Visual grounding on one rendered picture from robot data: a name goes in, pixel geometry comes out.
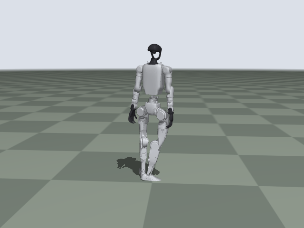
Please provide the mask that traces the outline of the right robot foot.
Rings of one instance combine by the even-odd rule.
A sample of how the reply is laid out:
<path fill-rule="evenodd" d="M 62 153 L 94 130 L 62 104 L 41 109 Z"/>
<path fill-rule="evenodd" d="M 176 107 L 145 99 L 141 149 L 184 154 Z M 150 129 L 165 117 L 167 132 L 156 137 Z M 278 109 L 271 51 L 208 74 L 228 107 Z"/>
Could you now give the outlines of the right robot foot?
<path fill-rule="evenodd" d="M 151 176 L 147 176 L 146 173 L 144 173 L 142 176 L 141 176 L 141 179 L 142 180 L 145 180 L 145 181 L 161 181 L 161 179 L 155 177 L 154 175 L 151 174 Z"/>

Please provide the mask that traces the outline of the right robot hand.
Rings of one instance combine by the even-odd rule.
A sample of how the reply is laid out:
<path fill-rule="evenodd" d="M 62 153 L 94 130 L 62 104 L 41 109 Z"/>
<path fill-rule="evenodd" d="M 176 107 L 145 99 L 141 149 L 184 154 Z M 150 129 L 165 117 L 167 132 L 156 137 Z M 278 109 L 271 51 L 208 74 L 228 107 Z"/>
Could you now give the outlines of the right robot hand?
<path fill-rule="evenodd" d="M 173 122 L 173 114 L 174 112 L 172 112 L 172 108 L 168 109 L 168 114 L 170 114 L 170 123 L 168 126 L 166 126 L 167 128 L 170 128 L 172 126 L 172 122 Z"/>

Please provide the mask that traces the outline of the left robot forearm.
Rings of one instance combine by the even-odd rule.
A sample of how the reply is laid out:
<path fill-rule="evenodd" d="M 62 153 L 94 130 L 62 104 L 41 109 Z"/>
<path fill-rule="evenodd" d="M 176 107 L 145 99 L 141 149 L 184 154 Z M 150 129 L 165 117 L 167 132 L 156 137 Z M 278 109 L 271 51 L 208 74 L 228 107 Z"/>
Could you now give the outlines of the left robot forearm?
<path fill-rule="evenodd" d="M 139 95 L 140 95 L 140 93 L 139 93 L 139 92 L 137 92 L 137 91 L 135 91 L 135 90 L 133 89 L 133 99 L 132 99 L 132 104 L 134 104 L 134 109 L 136 109 L 136 108 L 137 108 L 137 104 L 138 104 Z M 131 104 L 131 105 L 132 105 L 132 104 Z"/>

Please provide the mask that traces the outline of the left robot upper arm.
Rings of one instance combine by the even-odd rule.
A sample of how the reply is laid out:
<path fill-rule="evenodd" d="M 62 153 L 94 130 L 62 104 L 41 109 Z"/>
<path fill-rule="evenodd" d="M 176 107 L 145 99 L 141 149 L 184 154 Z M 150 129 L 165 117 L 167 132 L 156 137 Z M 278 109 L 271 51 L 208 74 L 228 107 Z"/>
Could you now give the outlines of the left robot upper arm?
<path fill-rule="evenodd" d="M 139 92 L 142 91 L 142 88 L 143 88 L 141 85 L 142 78 L 143 78 L 142 67 L 143 67 L 143 65 L 140 65 L 136 68 L 136 78 L 135 78 L 134 90 L 139 91 Z"/>

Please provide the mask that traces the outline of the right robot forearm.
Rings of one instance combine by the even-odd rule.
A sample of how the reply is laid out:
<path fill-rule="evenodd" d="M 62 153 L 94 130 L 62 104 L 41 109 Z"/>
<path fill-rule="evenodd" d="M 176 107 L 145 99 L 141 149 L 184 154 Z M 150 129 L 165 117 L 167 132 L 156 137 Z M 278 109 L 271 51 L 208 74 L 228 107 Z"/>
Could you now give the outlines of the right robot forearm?
<path fill-rule="evenodd" d="M 167 111 L 169 108 L 172 108 L 172 112 L 174 111 L 174 108 L 173 108 L 173 94 L 174 94 L 174 88 L 171 87 L 170 88 L 170 94 L 167 94 L 166 97 L 167 97 Z"/>

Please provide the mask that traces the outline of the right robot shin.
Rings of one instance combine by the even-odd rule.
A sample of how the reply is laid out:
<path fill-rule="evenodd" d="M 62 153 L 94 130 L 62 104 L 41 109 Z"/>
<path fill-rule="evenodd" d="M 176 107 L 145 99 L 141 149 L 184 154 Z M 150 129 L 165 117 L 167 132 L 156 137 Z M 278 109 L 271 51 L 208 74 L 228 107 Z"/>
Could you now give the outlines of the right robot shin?
<path fill-rule="evenodd" d="M 161 147 L 160 147 L 161 149 Z M 151 176 L 151 173 L 153 171 L 153 168 L 157 162 L 159 153 L 160 153 L 159 145 L 157 142 L 151 143 L 150 153 L 148 157 L 148 170 L 147 170 L 147 176 Z M 150 174 L 149 174 L 150 173 Z"/>

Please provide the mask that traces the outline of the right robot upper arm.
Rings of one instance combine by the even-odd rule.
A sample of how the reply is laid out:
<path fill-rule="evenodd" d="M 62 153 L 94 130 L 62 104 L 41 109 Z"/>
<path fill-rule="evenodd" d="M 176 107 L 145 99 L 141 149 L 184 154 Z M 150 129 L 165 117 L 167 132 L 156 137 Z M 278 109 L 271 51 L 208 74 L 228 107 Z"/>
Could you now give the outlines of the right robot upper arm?
<path fill-rule="evenodd" d="M 165 74 L 165 92 L 169 94 L 172 87 L 172 68 L 170 66 L 162 66 L 162 72 Z"/>

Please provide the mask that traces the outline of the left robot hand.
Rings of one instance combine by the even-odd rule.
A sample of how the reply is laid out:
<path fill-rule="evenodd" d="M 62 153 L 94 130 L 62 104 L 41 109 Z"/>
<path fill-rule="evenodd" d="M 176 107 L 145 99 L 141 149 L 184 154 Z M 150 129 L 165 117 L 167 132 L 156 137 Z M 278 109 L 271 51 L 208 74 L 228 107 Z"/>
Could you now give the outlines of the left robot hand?
<path fill-rule="evenodd" d="M 134 121 L 134 116 L 135 116 L 135 118 L 137 119 L 137 117 L 136 117 L 136 115 L 135 115 L 135 110 L 136 110 L 136 109 L 134 109 L 134 104 L 132 104 L 132 105 L 131 105 L 131 111 L 130 111 L 130 113 L 129 113 L 129 118 L 128 118 L 129 122 L 131 122 L 131 123 L 136 123 L 136 122 Z"/>

